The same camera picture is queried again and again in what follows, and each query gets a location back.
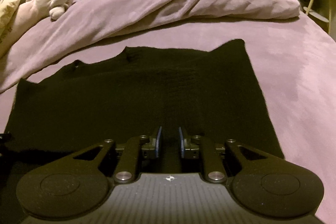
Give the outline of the black sweater with headphone logo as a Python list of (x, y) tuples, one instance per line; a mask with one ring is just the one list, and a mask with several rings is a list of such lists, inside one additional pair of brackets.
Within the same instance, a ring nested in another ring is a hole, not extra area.
[(126, 47), (98, 63), (74, 61), (37, 84), (19, 81), (1, 147), (1, 223), (23, 215), (15, 188), (26, 172), (158, 127), (163, 140), (183, 127), (284, 156), (243, 40), (210, 52)]

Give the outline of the purple bed sheet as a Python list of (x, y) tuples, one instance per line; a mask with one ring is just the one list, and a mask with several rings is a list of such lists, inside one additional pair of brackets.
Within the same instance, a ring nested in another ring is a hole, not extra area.
[(316, 172), (325, 186), (318, 217), (335, 223), (335, 41), (306, 15), (284, 22), (187, 20), (104, 39), (30, 76), (38, 83), (75, 60), (95, 63), (125, 47), (209, 51), (241, 38), (287, 160)]

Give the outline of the purple duvet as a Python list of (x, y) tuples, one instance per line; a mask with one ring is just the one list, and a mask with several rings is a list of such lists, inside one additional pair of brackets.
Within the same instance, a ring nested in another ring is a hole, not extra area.
[(1, 58), (1, 91), (104, 38), (188, 18), (290, 19), (298, 0), (75, 0), (56, 20), (30, 27)]

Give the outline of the white plush bunny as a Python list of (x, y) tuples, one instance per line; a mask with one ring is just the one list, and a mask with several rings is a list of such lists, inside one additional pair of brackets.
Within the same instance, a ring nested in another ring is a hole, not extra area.
[(11, 21), (1, 34), (1, 56), (31, 27), (40, 20), (50, 17), (58, 20), (74, 0), (26, 0), (19, 5)]

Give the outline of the cream printed pillow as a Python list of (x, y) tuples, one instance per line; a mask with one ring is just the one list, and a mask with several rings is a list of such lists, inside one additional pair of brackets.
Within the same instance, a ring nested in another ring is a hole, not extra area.
[(21, 0), (1, 0), (0, 2), (0, 34), (2, 34), (6, 26), (11, 21), (13, 14), (19, 7)]

